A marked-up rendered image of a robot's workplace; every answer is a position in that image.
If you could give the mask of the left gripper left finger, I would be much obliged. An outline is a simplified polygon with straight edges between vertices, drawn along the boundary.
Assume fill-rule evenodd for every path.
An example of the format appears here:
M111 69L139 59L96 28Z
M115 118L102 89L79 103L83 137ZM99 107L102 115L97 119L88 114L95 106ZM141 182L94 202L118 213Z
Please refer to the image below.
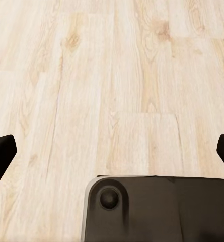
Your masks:
M0 180L17 153L12 134L0 137Z

